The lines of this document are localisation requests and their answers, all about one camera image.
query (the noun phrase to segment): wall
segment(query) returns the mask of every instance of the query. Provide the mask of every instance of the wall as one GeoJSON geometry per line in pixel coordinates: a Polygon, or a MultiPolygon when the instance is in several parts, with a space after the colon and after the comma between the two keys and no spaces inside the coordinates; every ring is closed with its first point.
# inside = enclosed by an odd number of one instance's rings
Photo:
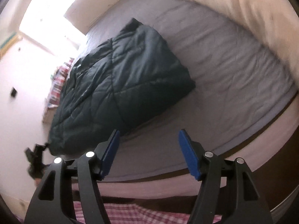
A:
{"type": "MultiPolygon", "coordinates": [[[[41,120],[56,64],[53,55],[25,39],[0,60],[0,192],[18,200],[30,201],[35,190],[24,150],[47,141],[49,126],[41,120]]],[[[52,160],[47,152],[45,162],[52,160]]]]}
{"type": "Polygon", "coordinates": [[[77,42],[79,47],[84,35],[63,17],[64,13],[59,14],[60,7],[68,2],[68,0],[32,0],[19,30],[55,55],[75,57],[77,48],[70,40],[77,42]]]}
{"type": "Polygon", "coordinates": [[[65,13],[79,31],[86,34],[96,20],[119,0],[75,0],[65,13]]]}
{"type": "Polygon", "coordinates": [[[31,0],[9,0],[0,14],[0,44],[19,30],[19,26],[31,0]]]}

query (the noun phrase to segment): dark green comforter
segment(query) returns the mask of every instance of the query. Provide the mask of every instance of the dark green comforter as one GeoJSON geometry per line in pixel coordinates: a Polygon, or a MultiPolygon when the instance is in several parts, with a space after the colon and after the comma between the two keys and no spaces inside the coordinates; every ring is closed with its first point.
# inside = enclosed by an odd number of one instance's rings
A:
{"type": "Polygon", "coordinates": [[[50,129],[50,152],[92,150],[114,129],[129,132],[194,87],[161,35],[132,19],[72,68],[50,129]]]}

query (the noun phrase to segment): plaid blanket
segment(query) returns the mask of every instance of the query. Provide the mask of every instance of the plaid blanket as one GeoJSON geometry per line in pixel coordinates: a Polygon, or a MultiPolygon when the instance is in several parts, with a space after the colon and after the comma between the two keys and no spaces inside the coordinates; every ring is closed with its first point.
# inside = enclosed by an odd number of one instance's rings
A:
{"type": "MultiPolygon", "coordinates": [[[[189,216],[183,213],[152,211],[137,204],[104,204],[111,224],[185,224],[189,216]]],[[[85,223],[80,202],[74,202],[76,217],[79,222],[85,223]]],[[[221,216],[215,216],[214,222],[219,222],[221,216]]]]}

